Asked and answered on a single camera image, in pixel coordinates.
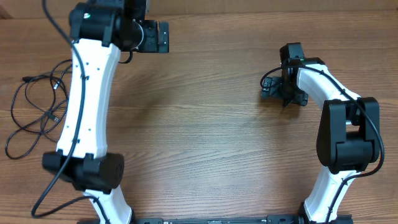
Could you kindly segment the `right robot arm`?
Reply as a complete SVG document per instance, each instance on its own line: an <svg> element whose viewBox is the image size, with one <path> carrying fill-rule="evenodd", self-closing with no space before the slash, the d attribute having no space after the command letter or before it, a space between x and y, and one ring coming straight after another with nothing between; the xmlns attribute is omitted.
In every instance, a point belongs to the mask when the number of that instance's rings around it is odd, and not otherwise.
<svg viewBox="0 0 398 224"><path fill-rule="evenodd" d="M322 166L298 214L269 215L266 223L352 223L351 215L337 214L345 193L355 179L375 174L384 163L379 103L348 90L323 60L306 57L299 42L284 45L279 54L282 74L261 78L261 96L280 99L283 106L306 106L313 99L322 111L316 141Z"/></svg>

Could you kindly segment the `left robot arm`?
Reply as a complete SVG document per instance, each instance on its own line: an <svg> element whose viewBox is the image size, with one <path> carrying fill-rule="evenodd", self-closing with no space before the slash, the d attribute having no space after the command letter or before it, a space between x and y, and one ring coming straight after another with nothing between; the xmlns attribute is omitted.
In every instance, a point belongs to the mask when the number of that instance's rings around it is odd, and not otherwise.
<svg viewBox="0 0 398 224"><path fill-rule="evenodd" d="M106 119L111 85L121 54L167 53L169 25L147 20L147 0L87 1L70 12L72 82L67 116L53 152L42 166L83 192L98 223L134 223L121 190L124 158L110 153Z"/></svg>

